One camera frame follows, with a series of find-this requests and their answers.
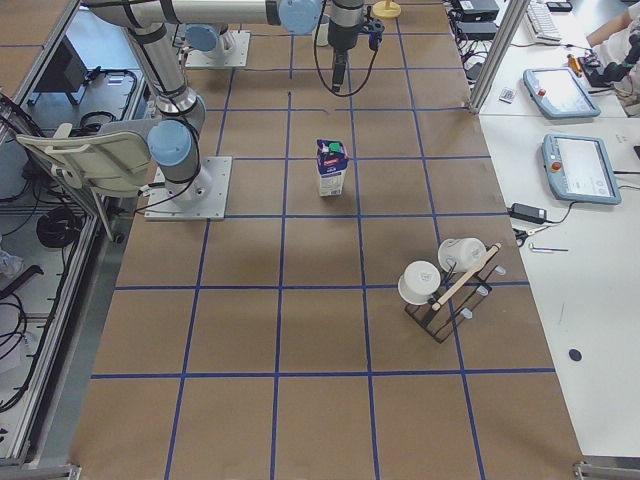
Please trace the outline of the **aluminium frame post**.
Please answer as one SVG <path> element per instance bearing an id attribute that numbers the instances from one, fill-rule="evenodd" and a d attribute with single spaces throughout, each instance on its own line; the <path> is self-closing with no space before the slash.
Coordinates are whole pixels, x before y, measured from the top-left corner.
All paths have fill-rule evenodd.
<path id="1" fill-rule="evenodd" d="M 508 2 L 498 32 L 494 37 L 478 80 L 471 92 L 468 104 L 470 112 L 474 114 L 480 112 L 528 5 L 529 2 L 526 0 L 512 0 Z"/>

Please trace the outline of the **near teach pendant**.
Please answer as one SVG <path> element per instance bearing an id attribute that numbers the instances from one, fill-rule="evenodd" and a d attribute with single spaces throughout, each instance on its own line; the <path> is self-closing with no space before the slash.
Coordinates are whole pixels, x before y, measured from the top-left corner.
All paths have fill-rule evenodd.
<path id="1" fill-rule="evenodd" d="M 557 199 L 603 205 L 621 203 L 602 139 L 547 134 L 541 152 L 551 192 Z"/>

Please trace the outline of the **teach pendant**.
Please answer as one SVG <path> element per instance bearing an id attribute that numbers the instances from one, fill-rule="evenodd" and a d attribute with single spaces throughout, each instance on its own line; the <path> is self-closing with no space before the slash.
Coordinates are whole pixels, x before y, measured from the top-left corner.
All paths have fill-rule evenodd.
<path id="1" fill-rule="evenodd" d="M 549 119 L 593 118 L 601 113 L 581 80 L 568 67 L 526 69 L 523 83 L 533 102 Z"/>
<path id="2" fill-rule="evenodd" d="M 557 199 L 603 205 L 621 203 L 602 139 L 547 134 L 541 152 L 551 192 Z"/>

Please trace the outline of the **black power adapter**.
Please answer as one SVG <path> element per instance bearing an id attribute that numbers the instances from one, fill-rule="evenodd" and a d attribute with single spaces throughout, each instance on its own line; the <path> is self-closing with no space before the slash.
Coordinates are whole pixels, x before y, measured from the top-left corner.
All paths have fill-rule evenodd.
<path id="1" fill-rule="evenodd" d="M 513 203 L 508 209 L 511 218 L 528 223 L 542 225 L 547 222 L 547 211 L 521 203 Z"/>

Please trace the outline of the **beige plastic chair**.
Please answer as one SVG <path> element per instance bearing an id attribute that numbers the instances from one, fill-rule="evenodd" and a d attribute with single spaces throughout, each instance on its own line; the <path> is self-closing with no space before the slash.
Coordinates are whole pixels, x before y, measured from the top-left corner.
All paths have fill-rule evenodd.
<path id="1" fill-rule="evenodd" d="M 95 135 L 73 137 L 72 125 L 63 123 L 51 137 L 19 134 L 17 141 L 65 185 L 131 198 L 146 179 L 151 161 L 147 136 L 156 124 L 152 119 L 116 121 Z"/>

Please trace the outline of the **allen key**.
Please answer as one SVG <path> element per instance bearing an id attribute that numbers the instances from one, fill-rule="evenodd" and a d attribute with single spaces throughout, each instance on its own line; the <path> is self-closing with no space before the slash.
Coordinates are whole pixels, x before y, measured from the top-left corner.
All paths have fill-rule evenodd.
<path id="1" fill-rule="evenodd" d="M 542 247 L 542 246 L 537 246 L 534 243 L 530 243 L 528 245 L 529 250 L 531 252 L 534 253 L 550 253 L 550 254 L 554 254 L 554 253 L 566 253 L 568 252 L 567 248 L 558 248 L 558 247 Z"/>

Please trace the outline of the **blue white milk carton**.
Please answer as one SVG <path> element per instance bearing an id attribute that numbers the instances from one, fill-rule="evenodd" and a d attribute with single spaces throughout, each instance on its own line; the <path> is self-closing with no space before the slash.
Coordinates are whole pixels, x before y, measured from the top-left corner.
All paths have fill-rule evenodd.
<path id="1" fill-rule="evenodd" d="M 317 139 L 317 171 L 321 197 L 342 194 L 349 157 L 341 141 Z"/>

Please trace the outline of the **small remote control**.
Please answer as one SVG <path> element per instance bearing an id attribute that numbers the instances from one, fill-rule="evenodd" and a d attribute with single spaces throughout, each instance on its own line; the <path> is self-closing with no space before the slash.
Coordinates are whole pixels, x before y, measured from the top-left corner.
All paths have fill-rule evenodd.
<path id="1" fill-rule="evenodd" d="M 512 104 L 514 99 L 516 96 L 516 91 L 510 88 L 503 88 L 499 94 L 499 100 L 507 103 L 507 104 Z"/>

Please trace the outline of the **far teach pendant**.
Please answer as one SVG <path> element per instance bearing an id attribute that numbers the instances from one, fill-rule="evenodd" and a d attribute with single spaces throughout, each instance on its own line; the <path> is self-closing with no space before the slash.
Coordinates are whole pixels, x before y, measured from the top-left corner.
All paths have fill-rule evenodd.
<path id="1" fill-rule="evenodd" d="M 601 113 L 581 80 L 568 67 L 526 69 L 523 83 L 533 102 L 549 119 L 593 118 Z"/>

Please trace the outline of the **white keyboard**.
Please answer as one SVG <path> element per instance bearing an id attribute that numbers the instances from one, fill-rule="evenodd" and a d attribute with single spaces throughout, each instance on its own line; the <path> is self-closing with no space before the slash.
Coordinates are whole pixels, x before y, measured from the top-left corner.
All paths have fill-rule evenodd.
<path id="1" fill-rule="evenodd" d="M 544 2 L 529 2 L 525 13 L 525 24 L 536 43 L 559 45 L 562 42 L 562 36 Z"/>

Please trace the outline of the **white mug on rack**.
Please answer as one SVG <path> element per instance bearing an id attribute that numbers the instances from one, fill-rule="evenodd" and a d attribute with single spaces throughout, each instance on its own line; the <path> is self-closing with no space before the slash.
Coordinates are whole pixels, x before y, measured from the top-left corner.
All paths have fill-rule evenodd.
<path id="1" fill-rule="evenodd" d="M 410 305 L 426 304 L 441 283 L 439 269 L 430 262 L 419 260 L 410 263 L 398 280 L 398 292 Z"/>
<path id="2" fill-rule="evenodd" d="M 443 271 L 464 273 L 485 254 L 484 243 L 477 238 L 446 239 L 438 249 L 438 262 Z"/>

